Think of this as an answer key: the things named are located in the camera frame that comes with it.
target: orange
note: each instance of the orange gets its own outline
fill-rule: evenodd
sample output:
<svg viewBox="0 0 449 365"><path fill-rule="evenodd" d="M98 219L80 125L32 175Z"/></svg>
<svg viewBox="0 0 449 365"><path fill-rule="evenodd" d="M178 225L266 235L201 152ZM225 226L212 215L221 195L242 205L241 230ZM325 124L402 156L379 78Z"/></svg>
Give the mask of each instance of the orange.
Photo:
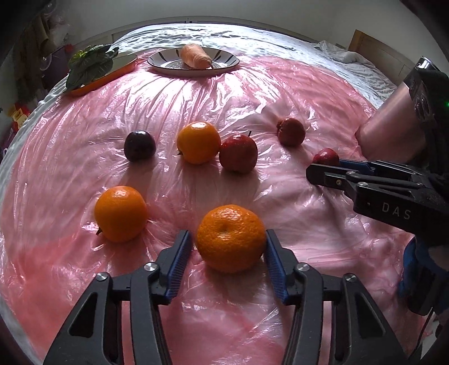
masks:
<svg viewBox="0 0 449 365"><path fill-rule="evenodd" d="M223 205L205 215L196 246L210 267L226 273L243 271L259 261L266 246L260 218L238 205Z"/></svg>
<svg viewBox="0 0 449 365"><path fill-rule="evenodd" d="M179 132L176 146L187 162L200 165L212 160L218 154L221 139L212 124L195 122Z"/></svg>
<svg viewBox="0 0 449 365"><path fill-rule="evenodd" d="M94 215L105 237L117 243L136 237L148 219L145 200L129 186L112 187L101 194Z"/></svg>

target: wrinkled plastic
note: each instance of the wrinkled plastic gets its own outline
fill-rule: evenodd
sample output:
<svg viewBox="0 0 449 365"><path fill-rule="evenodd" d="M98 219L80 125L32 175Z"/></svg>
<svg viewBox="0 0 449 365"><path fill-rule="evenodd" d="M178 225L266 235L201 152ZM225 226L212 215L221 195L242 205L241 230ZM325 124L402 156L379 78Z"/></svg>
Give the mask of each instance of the wrinkled plastic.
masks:
<svg viewBox="0 0 449 365"><path fill-rule="evenodd" d="M159 76L143 62L84 97L62 96L27 139L13 168L1 211L1 295L43 358L95 272L132 272L173 243L180 229L195 234L203 215L238 204L275 229L284 247L321 273L358 275L405 348L422 321L396 298L401 255L410 235L352 211L340 191L308 183L305 169L320 149L362 160L354 136L373 107L331 71L277 57L240 57L237 70L210 79ZM295 117L306 128L301 147L281 147L276 123ZM205 120L222 139L233 132L256 141L259 158L245 176L221 170L218 158L193 166L177 155L176 135ZM130 164L128 133L157 141L153 160ZM96 236L93 207L109 187L129 185L146 199L142 235L114 245ZM125 361L133 363L129 307L124 305ZM194 251L180 292L161 308L174 364L280 364L292 308L273 295L261 261L227 276ZM326 306L321 363L328 356Z"/></svg>

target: blue part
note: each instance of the blue part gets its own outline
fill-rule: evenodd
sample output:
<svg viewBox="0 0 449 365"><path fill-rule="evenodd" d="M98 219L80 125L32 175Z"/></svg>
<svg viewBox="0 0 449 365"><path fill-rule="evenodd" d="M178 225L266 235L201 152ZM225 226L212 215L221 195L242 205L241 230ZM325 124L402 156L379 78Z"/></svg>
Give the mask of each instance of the blue part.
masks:
<svg viewBox="0 0 449 365"><path fill-rule="evenodd" d="M440 276L442 279L449 279L449 272L439 267L429 255L428 246L423 240L415 237L412 239L404 250L404 272L402 281L398 286L398 294L400 297L406 297L411 293L415 286L418 274L421 268L426 268L433 274ZM449 285L440 293L438 303L434 305L436 314L442 313L449 308Z"/></svg>
<svg viewBox="0 0 449 365"><path fill-rule="evenodd" d="M416 241L413 238L404 250L402 281L398 286L398 295L405 298L411 291L418 273L418 261L415 256Z"/></svg>
<svg viewBox="0 0 449 365"><path fill-rule="evenodd" d="M344 169L358 171L362 175L374 175L374 169L370 168L368 162L340 160L340 166Z"/></svg>
<svg viewBox="0 0 449 365"><path fill-rule="evenodd" d="M268 267L268 273L270 275L271 283L273 284L274 293L282 303L285 304L289 297L286 285L287 275L282 266L281 259L277 254L276 243L273 243L267 234L267 248L264 252L264 259Z"/></svg>
<svg viewBox="0 0 449 365"><path fill-rule="evenodd" d="M169 301L178 295L182 276L184 274L185 267L187 266L191 251L192 240L190 238L190 233L187 232L178 248L175 258L173 259L173 263L168 270L167 290L165 291L165 297Z"/></svg>

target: wooden headboard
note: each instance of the wooden headboard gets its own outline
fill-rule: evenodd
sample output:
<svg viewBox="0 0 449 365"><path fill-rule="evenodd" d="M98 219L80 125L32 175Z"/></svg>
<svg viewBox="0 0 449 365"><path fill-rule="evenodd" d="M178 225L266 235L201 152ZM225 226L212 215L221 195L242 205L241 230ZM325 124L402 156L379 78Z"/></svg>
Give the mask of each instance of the wooden headboard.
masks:
<svg viewBox="0 0 449 365"><path fill-rule="evenodd" d="M370 60L392 83L399 85L415 63L385 43L359 31L354 32L348 51Z"/></svg>

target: plate with black stripes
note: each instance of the plate with black stripes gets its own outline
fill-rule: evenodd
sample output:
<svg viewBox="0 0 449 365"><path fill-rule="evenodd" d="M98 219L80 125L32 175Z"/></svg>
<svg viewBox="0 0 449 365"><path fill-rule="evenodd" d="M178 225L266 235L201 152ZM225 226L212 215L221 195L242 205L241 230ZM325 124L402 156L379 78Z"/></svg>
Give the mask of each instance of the plate with black stripes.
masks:
<svg viewBox="0 0 449 365"><path fill-rule="evenodd" d="M222 49L203 47L204 52L212 58L212 67L196 70L181 60L181 50L182 48L170 48L156 52L148 57L148 63L156 72L177 77L215 76L232 71L240 63L240 60L232 53Z"/></svg>

